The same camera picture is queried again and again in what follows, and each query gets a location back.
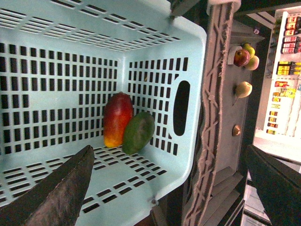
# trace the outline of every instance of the light blue basket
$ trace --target light blue basket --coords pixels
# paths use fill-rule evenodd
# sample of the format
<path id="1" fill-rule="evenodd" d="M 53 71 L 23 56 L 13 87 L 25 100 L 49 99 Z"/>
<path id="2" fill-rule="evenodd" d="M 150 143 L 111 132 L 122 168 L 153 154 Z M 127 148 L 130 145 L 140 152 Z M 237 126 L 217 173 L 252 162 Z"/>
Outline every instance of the light blue basket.
<path id="1" fill-rule="evenodd" d="M 1 1 L 0 207 L 86 145 L 95 165 L 77 226 L 134 225 L 153 199 L 185 181 L 206 33 L 182 17 L 170 20 L 169 7 L 164 0 Z M 174 102 L 185 81 L 181 135 Z M 151 142 L 132 156 L 103 146 L 103 108 L 119 91 L 131 95 L 135 114 L 149 111 L 156 121 Z"/>

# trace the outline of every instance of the mango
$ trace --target mango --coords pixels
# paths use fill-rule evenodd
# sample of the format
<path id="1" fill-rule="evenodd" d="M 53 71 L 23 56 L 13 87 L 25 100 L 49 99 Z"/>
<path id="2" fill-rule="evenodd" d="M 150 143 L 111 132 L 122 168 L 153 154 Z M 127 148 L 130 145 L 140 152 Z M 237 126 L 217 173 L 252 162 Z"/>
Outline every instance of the mango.
<path id="1" fill-rule="evenodd" d="M 133 117 L 133 105 L 128 94 L 113 95 L 104 108 L 103 139 L 108 148 L 122 144 L 127 124 Z"/>
<path id="2" fill-rule="evenodd" d="M 135 154 L 143 149 L 154 135 L 155 121 L 151 114 L 140 112 L 128 123 L 123 136 L 122 150 Z"/>

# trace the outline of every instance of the red apple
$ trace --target red apple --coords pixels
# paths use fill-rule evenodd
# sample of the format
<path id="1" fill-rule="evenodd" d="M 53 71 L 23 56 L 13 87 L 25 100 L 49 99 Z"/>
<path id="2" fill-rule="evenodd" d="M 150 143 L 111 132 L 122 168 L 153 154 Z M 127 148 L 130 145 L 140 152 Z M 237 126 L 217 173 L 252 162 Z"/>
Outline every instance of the red apple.
<path id="1" fill-rule="evenodd" d="M 240 49 L 235 52 L 234 65 L 242 67 L 248 64 L 250 61 L 250 53 L 245 49 Z"/>

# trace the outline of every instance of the open refrigerator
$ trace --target open refrigerator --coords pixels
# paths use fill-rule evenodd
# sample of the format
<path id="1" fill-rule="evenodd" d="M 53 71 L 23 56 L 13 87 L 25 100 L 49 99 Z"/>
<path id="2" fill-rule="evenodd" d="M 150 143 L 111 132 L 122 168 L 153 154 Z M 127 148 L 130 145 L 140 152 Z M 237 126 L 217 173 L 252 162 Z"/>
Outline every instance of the open refrigerator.
<path id="1" fill-rule="evenodd" d="M 276 11 L 276 24 L 271 33 L 269 54 L 262 85 L 254 144 L 262 150 L 284 159 L 301 162 L 301 74 L 291 71 L 284 75 L 282 69 L 290 62 L 297 65 L 301 53 L 282 53 L 285 43 L 300 37 L 285 35 L 287 21 L 300 16 L 300 7 Z"/>

